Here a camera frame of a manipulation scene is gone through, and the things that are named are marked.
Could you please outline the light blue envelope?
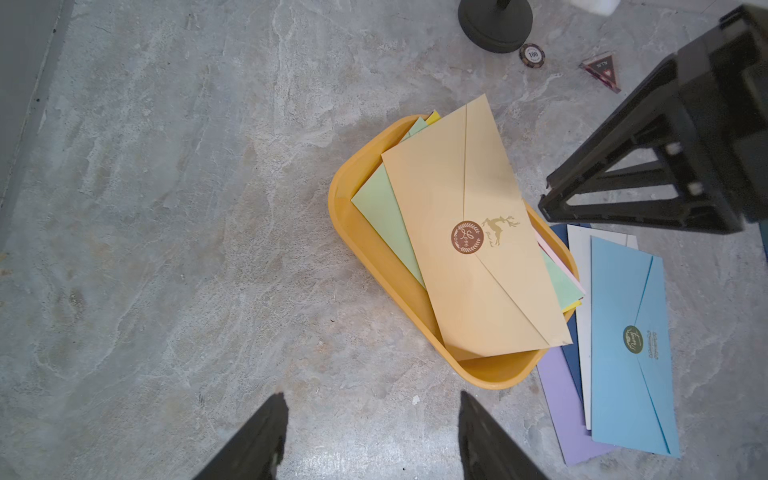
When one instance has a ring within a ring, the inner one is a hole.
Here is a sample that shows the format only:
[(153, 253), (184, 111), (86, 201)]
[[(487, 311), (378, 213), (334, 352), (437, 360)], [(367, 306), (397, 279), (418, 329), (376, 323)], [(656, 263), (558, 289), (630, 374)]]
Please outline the light blue envelope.
[(662, 259), (593, 238), (591, 295), (593, 439), (679, 457)]

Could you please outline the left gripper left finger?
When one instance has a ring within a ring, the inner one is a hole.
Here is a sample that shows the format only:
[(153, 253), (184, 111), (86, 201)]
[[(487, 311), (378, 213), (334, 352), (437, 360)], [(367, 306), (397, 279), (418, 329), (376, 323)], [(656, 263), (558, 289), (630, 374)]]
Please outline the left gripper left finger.
[(288, 419), (284, 394), (271, 395), (194, 480), (276, 479), (284, 456)]

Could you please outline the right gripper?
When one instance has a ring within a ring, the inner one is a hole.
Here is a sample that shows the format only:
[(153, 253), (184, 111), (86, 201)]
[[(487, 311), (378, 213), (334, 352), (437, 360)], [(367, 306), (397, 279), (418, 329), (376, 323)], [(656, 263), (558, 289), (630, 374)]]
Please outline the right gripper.
[[(730, 234), (767, 217), (767, 11), (741, 5), (665, 58), (547, 178), (549, 221)], [(665, 200), (576, 205), (670, 186)]]

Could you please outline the purple envelope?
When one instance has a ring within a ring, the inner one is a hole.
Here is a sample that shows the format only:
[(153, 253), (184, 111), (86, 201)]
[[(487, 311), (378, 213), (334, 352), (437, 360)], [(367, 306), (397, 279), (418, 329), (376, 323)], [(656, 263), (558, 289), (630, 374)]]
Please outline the purple envelope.
[(565, 464), (577, 465), (617, 450), (594, 441), (586, 429), (583, 405), (562, 349), (549, 349), (537, 370)]

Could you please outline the yellow storage tray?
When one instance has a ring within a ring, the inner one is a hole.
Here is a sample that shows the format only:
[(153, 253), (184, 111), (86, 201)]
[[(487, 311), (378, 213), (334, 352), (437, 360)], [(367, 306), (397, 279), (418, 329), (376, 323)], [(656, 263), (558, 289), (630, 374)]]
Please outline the yellow storage tray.
[[(502, 390), (520, 383), (551, 348), (458, 361), (446, 349), (426, 286), (423, 288), (365, 217), (352, 197), (383, 163), (389, 149), (411, 139), (407, 132), (414, 117), (403, 118), (377, 135), (337, 171), (329, 190), (328, 209), (332, 224), (365, 268), (405, 312), (438, 354), (470, 384)], [(564, 262), (571, 255), (551, 228), (524, 201), (535, 232), (541, 234)]]

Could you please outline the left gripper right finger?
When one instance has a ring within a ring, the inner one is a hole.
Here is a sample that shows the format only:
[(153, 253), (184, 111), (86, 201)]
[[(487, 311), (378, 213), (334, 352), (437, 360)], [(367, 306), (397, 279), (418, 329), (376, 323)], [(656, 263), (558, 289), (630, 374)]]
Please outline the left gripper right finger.
[(547, 479), (478, 400), (467, 391), (460, 399), (458, 443), (465, 479)]

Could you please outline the pink envelope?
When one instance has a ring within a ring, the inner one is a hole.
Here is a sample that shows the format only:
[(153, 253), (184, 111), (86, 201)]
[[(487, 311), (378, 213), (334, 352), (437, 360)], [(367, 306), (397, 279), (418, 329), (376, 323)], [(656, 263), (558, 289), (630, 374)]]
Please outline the pink envelope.
[(575, 287), (581, 292), (582, 295), (586, 294), (585, 289), (579, 282), (579, 280), (574, 276), (574, 274), (571, 272), (571, 270), (566, 266), (566, 264), (559, 258), (559, 256), (555, 253), (555, 251), (549, 246), (549, 244), (546, 242), (544, 237), (539, 234), (538, 232), (535, 232), (537, 237), (537, 242), (539, 246), (542, 248), (542, 250), (549, 256), (549, 258), (560, 268), (560, 270), (569, 278), (569, 280), (575, 285)]

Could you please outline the navy blue envelope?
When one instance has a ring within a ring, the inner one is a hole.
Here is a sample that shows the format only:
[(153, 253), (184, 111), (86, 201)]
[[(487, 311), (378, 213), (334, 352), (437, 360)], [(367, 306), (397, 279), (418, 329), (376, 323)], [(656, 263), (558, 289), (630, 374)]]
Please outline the navy blue envelope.
[[(565, 224), (555, 224), (552, 226), (553, 232), (560, 238), (560, 240), (569, 247), (567, 226)], [(578, 342), (578, 329), (577, 329), (577, 316), (573, 314), (567, 322), (569, 332), (572, 336), (573, 343), (571, 345), (564, 346), (562, 348), (563, 355), (565, 357), (570, 375), (574, 382), (577, 395), (580, 401), (583, 401), (582, 390), (582, 375), (581, 366), (579, 360), (579, 342)]]

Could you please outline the tan envelope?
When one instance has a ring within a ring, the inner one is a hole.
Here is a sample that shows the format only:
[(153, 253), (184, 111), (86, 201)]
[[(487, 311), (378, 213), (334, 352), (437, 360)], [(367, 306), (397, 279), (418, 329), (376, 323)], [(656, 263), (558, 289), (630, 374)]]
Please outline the tan envelope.
[(570, 343), (486, 96), (382, 159), (443, 343), (456, 360)]

